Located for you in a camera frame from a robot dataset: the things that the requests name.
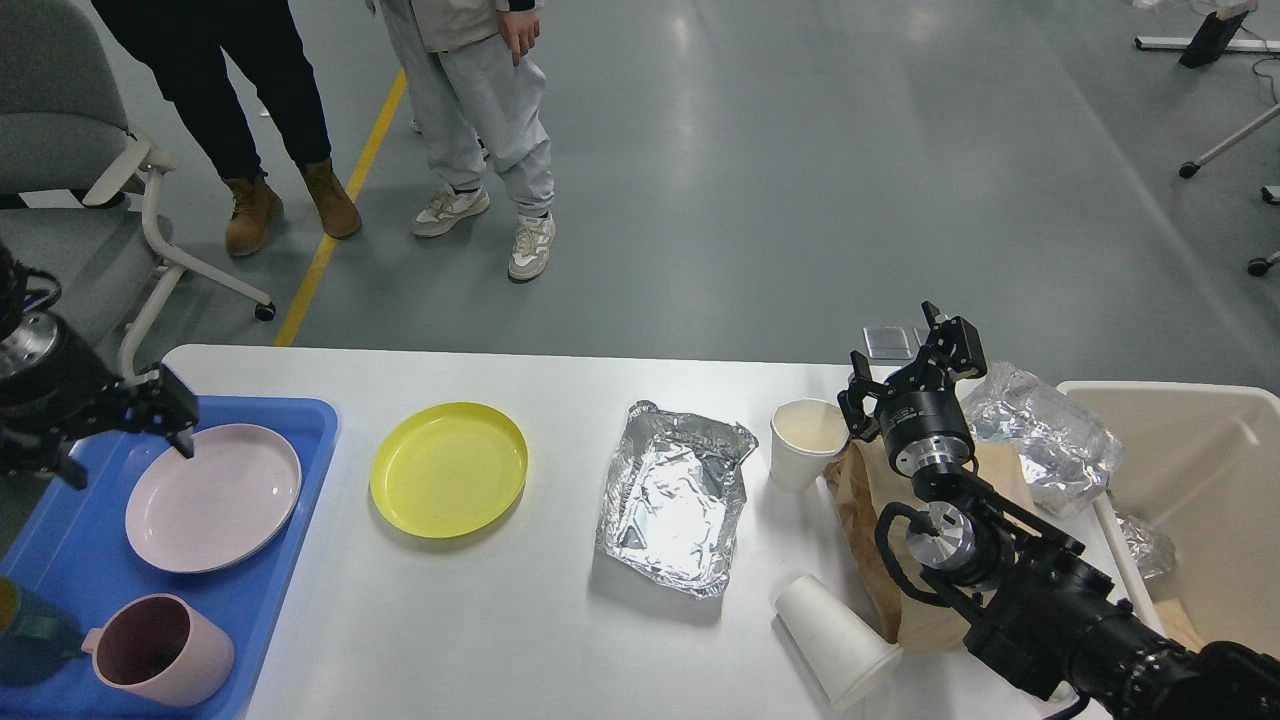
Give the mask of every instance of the black pants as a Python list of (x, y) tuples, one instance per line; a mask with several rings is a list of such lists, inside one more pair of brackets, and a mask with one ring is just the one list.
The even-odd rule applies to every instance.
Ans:
[(92, 0), (111, 35), (155, 74), (160, 92), (224, 178), (261, 170), (223, 51), (257, 87), (300, 167), (330, 155), (320, 92), (288, 0)]

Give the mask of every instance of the hand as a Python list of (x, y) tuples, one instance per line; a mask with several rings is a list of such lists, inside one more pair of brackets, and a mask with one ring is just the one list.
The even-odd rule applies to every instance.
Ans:
[(511, 49), (511, 67), (520, 67), (520, 59), (534, 49), (534, 40), (540, 32), (538, 10), (499, 12), (498, 32)]

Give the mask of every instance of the brown boot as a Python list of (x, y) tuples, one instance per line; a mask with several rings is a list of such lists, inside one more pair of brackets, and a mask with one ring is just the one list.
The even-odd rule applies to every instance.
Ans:
[(232, 222), (227, 223), (227, 254), (232, 258), (252, 255), (266, 245), (266, 223), (284, 210), (284, 202), (264, 176), (248, 178), (223, 178), (232, 191), (236, 208)]
[(320, 211), (320, 225), (324, 227), (324, 232), (333, 237), (347, 237), (360, 229), (360, 213), (347, 197), (338, 176), (333, 174), (332, 159), (308, 164), (302, 170), (302, 179), (306, 181), (307, 192)]

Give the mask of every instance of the crumpled aluminum foil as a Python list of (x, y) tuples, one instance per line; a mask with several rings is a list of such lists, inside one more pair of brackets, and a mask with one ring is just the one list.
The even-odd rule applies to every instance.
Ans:
[(1129, 546), (1129, 553), (1143, 580), (1155, 580), (1174, 571), (1178, 552), (1171, 537), (1142, 518), (1120, 510), (1116, 510), (1116, 520), (1120, 521), (1120, 532), (1124, 533), (1125, 544)]
[(719, 597), (746, 503), (741, 465), (756, 445), (742, 425), (636, 402), (609, 462), (595, 548), (659, 585)]
[(960, 407), (975, 439), (1018, 448), (1032, 500), (1059, 518), (1101, 495), (1124, 460), (1097, 415), (1009, 363), (992, 363)]

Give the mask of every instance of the yellow floor line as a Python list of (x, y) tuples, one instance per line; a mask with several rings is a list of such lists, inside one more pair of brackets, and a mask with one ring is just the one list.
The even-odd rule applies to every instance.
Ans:
[[(347, 195), (352, 201), (360, 196), (360, 188), (365, 186), (365, 178), (369, 177), (369, 168), (374, 164), (374, 158), (378, 156), (378, 149), (383, 145), (387, 128), (392, 124), (392, 117), (396, 115), (396, 108), (399, 105), (403, 94), (404, 70), (401, 70), (396, 76), (396, 82), (392, 83), (390, 92), (387, 94), (387, 101), (383, 102), (383, 111), (378, 114), (378, 122), (374, 123), (374, 129), (369, 133), (369, 140), (365, 141), (365, 150), (361, 151), (360, 160), (356, 161), (356, 169), (351, 173), (351, 179), (347, 181)], [(298, 337), (298, 328), (302, 327), (302, 319), (307, 315), (311, 299), (315, 297), (316, 288), (320, 287), (325, 268), (329, 266), (329, 258), (333, 255), (333, 249), (337, 245), (338, 241), (329, 234), (325, 234), (320, 241), (320, 247), (316, 249), (315, 256), (311, 258), (311, 266), (307, 268), (307, 274), (302, 277), (302, 284), (289, 304), (289, 313), (284, 316), (280, 332), (275, 336), (275, 342), (273, 343), (275, 347), (288, 347)]]

